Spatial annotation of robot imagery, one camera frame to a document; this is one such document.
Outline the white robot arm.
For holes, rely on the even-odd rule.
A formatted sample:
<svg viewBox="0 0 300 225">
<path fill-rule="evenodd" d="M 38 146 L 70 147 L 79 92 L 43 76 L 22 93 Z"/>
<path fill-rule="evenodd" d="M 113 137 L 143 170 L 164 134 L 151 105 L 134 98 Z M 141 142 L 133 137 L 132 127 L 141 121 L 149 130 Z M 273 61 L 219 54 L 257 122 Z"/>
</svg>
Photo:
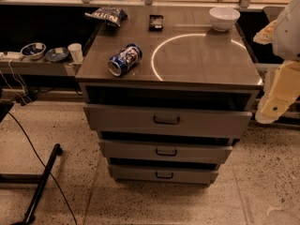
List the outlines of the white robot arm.
<svg viewBox="0 0 300 225">
<path fill-rule="evenodd" d="M 273 54 L 283 59 L 281 65 L 267 71 L 255 113 L 257 122 L 271 124 L 300 96 L 300 0 L 292 0 L 253 40 L 271 44 Z"/>
</svg>

